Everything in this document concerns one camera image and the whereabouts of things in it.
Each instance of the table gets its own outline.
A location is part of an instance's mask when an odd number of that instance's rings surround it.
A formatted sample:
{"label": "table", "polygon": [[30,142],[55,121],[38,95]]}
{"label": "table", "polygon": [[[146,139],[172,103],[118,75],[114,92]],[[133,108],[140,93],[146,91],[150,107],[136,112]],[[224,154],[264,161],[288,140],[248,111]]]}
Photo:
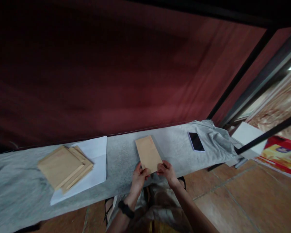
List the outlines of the table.
{"label": "table", "polygon": [[[192,149],[188,132],[199,134],[205,152]],[[132,172],[139,162],[135,140],[148,135],[152,136],[161,158],[173,165],[178,177],[237,156],[228,132],[214,127],[209,120],[108,137],[106,181],[50,206],[54,190],[37,168],[37,163],[61,145],[0,154],[0,232],[15,232],[42,220],[128,193]],[[159,183],[161,179],[164,177],[154,174],[145,186]]]}

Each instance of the phone screen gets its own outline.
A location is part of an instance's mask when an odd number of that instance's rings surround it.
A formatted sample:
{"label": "phone screen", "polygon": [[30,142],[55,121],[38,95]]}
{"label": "phone screen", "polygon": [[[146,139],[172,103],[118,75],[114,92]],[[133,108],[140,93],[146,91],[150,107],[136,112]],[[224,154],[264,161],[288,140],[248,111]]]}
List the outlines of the phone screen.
{"label": "phone screen", "polygon": [[189,133],[193,149],[196,151],[205,151],[203,144],[197,133]]}

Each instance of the brown floor tile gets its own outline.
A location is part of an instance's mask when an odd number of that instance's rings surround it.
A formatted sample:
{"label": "brown floor tile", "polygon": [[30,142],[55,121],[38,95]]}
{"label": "brown floor tile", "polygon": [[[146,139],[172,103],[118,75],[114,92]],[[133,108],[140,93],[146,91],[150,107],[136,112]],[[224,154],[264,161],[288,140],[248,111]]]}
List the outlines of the brown floor tile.
{"label": "brown floor tile", "polygon": [[84,233],[101,233],[106,231],[104,218],[104,201],[88,206],[87,221]]}
{"label": "brown floor tile", "polygon": [[71,232],[82,233],[87,207],[43,221],[41,228],[34,233]]}
{"label": "brown floor tile", "polygon": [[224,187],[207,193],[194,202],[219,232],[257,232]]}
{"label": "brown floor tile", "polygon": [[229,167],[226,164],[223,164],[217,167],[216,169],[214,169],[213,171],[220,178],[220,180],[224,182],[253,166],[256,166],[256,162],[253,160],[249,160],[244,165],[242,165],[239,169],[236,169],[234,167]]}
{"label": "brown floor tile", "polygon": [[262,168],[256,166],[226,187],[260,232],[291,233],[291,193]]}
{"label": "brown floor tile", "polygon": [[221,184],[213,172],[202,169],[184,176],[187,191],[193,199]]}
{"label": "brown floor tile", "polygon": [[278,180],[282,185],[284,185],[288,190],[291,191],[291,178],[278,172],[275,171],[269,167],[263,166],[262,164],[259,164],[259,166],[268,172],[271,176],[273,176],[276,180]]}

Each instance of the brown envelope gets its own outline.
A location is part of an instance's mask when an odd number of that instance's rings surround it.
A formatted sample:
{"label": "brown envelope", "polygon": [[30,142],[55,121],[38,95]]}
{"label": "brown envelope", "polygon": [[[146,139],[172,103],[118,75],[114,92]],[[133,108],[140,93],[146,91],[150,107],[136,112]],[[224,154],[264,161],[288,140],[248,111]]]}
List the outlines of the brown envelope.
{"label": "brown envelope", "polygon": [[135,141],[138,149],[142,169],[150,169],[150,173],[157,171],[157,165],[163,163],[151,136]]}
{"label": "brown envelope", "polygon": [[64,146],[59,147],[38,162],[38,168],[55,190],[60,189],[82,167],[84,164]]}
{"label": "brown envelope", "polygon": [[73,185],[75,185],[80,179],[82,179],[87,173],[92,170],[93,163],[89,161],[79,147],[71,147],[69,151],[82,163],[84,167],[80,169],[73,177],[71,177],[61,188],[62,192],[65,194]]}

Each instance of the black watch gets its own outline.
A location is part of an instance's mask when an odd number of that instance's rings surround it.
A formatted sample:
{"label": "black watch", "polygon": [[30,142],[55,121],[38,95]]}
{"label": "black watch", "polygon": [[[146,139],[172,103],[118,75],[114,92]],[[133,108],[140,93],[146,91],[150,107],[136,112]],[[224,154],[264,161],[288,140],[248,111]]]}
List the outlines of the black watch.
{"label": "black watch", "polygon": [[135,213],[126,205],[123,201],[120,201],[118,207],[122,210],[122,213],[127,215],[130,219],[135,217]]}

